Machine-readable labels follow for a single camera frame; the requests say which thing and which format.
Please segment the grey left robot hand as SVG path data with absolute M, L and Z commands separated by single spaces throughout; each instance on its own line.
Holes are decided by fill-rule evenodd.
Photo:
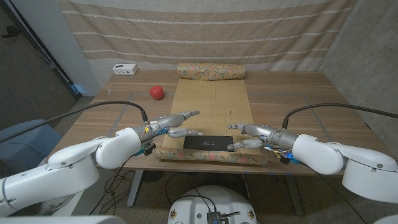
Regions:
M 141 142 L 149 141 L 156 136 L 167 134 L 171 138 L 185 136 L 203 136 L 203 133 L 194 129 L 179 128 L 188 118 L 200 114 L 199 111 L 183 111 L 177 114 L 156 117 L 149 124 L 133 128 L 140 137 Z

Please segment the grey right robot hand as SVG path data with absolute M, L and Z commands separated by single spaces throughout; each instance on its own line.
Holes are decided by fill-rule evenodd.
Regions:
M 265 144 L 281 147 L 282 149 L 291 149 L 298 138 L 297 134 L 288 133 L 268 125 L 260 124 L 231 124 L 228 129 L 238 129 L 242 134 L 247 134 L 255 139 L 245 139 L 227 145 L 228 150 L 239 148 L 257 149 Z

